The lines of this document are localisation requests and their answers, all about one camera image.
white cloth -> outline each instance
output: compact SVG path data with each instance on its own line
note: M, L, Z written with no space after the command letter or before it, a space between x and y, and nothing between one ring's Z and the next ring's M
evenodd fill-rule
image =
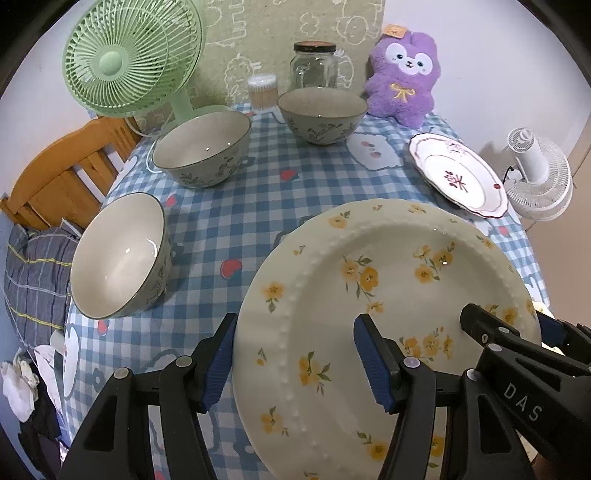
M34 352L39 375L41 375L47 387L47 394L53 406L61 413L60 392L57 389L56 371L53 368L53 356L56 353L56 349L51 345L37 345Z
M25 422L35 410L39 378L27 362L18 358L20 353L19 349L12 360L12 365L2 362L0 373L3 380L2 393L8 399L8 404L18 420Z

cotton swab container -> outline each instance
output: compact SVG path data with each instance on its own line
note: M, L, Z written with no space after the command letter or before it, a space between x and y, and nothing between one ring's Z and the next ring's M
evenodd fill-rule
M271 112L279 99L277 75L259 73L249 77L248 95L251 98L251 108L255 113Z

blue checkered tablecloth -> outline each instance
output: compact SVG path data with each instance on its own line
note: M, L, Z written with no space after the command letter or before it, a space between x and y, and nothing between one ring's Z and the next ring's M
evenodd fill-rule
M239 109L246 112L248 106ZM464 217L502 248L534 300L548 304L540 268L515 212L490 220L467 214L436 193L413 167L407 151L412 136L434 131L458 138L440 117L429 115L417 131L366 116L357 133L385 136L401 159L401 165L382 170L365 168L344 142L319 148L296 139L273 114L252 120L248 157L221 185L189 190L165 174L149 173L145 157L151 143L143 140L134 152L136 166L108 195L105 203L130 192L151 193L162 201L173 265L166 294L134 317L96 322L82 316L72 302L64 372L64 377L74 375L64 401L72 437L114 370L160 369L191 353L201 338L213 334L226 312L239 311L257 269L285 234L346 202L418 200ZM154 469L157 480L166 479L158 407L151 409ZM248 442L230 383L212 411L200 416L200 424L218 478L272 479Z

purple plush toy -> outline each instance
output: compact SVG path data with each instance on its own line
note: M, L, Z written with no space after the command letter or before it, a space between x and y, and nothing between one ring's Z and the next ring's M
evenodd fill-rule
M383 35L369 58L375 73L365 84L368 113L420 128L433 110L431 89L441 75L435 41L411 31L400 39Z

floral plate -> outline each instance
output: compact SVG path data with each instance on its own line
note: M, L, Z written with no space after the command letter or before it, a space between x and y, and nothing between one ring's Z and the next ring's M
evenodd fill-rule
M436 134L415 135L408 146L419 172L453 203L485 218L501 218L509 208L502 182L465 145Z
M246 433L280 480L377 478L395 416L369 387L353 342L368 312L385 337L433 369L461 374L481 347L460 329L477 303L540 343L530 295L509 259L469 223L405 200L342 205L289 234L240 310L233 386ZM438 409L427 478L439 478Z

